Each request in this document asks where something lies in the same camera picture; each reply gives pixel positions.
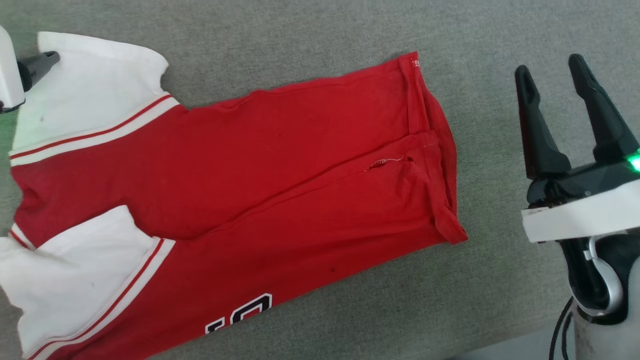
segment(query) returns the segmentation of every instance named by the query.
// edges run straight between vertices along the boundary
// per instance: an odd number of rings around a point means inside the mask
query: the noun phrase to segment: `gray carpet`
[[[585,56],[640,134],[640,2],[377,0],[3,0],[19,54],[40,30],[155,49],[164,88],[187,106],[420,52],[459,149],[460,220],[470,240],[405,256],[156,359],[443,359],[540,329],[568,297],[555,245],[520,225],[524,176],[513,82],[526,63],[559,148],[591,160],[593,136],[567,58]],[[0,118],[0,152],[14,121]],[[20,194],[4,156],[0,231]],[[16,359],[19,311],[0,299],[0,358]]]

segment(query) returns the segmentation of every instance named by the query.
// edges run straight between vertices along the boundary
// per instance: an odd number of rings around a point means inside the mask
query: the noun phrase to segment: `sleeve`
[[[134,225],[120,206],[60,233],[37,250],[0,238],[0,286],[22,309],[25,358],[88,340],[137,296],[173,247]]]
[[[160,78],[168,63],[151,49],[49,32],[38,34],[38,48],[57,51],[60,62],[26,94],[12,153],[115,126],[163,93]]]

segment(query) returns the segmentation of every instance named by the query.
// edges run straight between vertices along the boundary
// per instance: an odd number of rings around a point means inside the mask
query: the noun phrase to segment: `jersey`
[[[0,279],[31,319],[26,357],[144,358],[466,239],[455,145],[417,53],[187,110],[160,88],[166,60],[149,49],[39,42],[61,66],[19,114],[12,236],[25,247],[4,239],[15,256],[2,261],[37,275]],[[43,284],[56,288],[25,291]]]

